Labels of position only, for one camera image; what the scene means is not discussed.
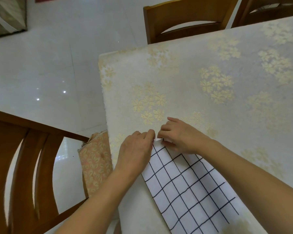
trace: floor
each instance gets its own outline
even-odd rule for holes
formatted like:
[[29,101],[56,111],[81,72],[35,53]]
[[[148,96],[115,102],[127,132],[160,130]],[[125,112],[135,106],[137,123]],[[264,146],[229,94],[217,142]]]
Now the floor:
[[[164,1],[28,0],[28,31],[0,38],[0,111],[88,137],[106,130],[98,56],[146,46],[142,8]],[[55,161],[59,212],[84,199],[79,147],[65,139]]]

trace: hand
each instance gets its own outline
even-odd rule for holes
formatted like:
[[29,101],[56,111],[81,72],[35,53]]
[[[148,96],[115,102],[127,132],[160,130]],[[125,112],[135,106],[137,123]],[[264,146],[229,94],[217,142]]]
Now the hand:
[[154,130],[143,133],[136,131],[129,135],[121,144],[115,170],[129,175],[135,181],[151,159],[153,139]]
[[202,149],[204,145],[206,145],[211,138],[179,119],[172,117],[168,117],[167,119],[168,122],[161,126],[157,137],[168,139],[172,141],[172,143],[163,141],[163,145],[180,153],[203,153]]

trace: wooden chair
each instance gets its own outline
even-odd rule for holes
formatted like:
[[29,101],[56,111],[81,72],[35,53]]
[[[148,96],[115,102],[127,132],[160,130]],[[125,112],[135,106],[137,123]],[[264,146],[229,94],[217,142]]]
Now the wooden chair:
[[[144,7],[144,22],[148,44],[184,38],[223,30],[238,0],[172,0],[151,7]],[[163,31],[187,22],[213,21]]]
[[[262,8],[268,5],[273,8]],[[293,16],[293,0],[242,0],[232,28]]]
[[[59,214],[53,193],[52,172],[64,137],[89,138],[0,112],[0,234],[43,234],[73,214],[88,198]],[[20,143],[9,205],[8,225],[4,213],[4,189],[11,160]],[[32,183],[35,165],[35,205]]]

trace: grid paper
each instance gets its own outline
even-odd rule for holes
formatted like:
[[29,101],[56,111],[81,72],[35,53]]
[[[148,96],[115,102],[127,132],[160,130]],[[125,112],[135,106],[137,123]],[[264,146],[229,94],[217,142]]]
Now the grid paper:
[[179,154],[154,141],[142,176],[172,234],[218,233],[239,215],[232,204],[236,193],[199,155]]

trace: table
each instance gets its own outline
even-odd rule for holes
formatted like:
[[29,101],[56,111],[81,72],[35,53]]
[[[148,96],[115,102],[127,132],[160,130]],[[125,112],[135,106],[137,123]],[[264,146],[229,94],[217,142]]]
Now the table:
[[[99,57],[113,165],[124,138],[176,117],[293,187],[293,17]],[[265,233],[239,199],[222,233]],[[142,177],[123,233],[170,233]]]

